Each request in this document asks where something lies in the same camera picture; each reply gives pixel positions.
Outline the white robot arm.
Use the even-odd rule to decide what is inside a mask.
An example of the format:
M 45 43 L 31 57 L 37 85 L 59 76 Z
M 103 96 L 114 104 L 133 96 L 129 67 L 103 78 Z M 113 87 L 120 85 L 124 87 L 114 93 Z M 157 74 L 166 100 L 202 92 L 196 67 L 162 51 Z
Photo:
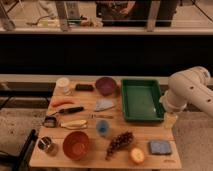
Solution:
M 201 66 L 176 72 L 168 78 L 169 89 L 159 99 L 165 109 L 165 129 L 173 127 L 178 118 L 177 114 L 188 103 L 213 117 L 213 90 L 207 87 L 210 80 L 209 71 Z

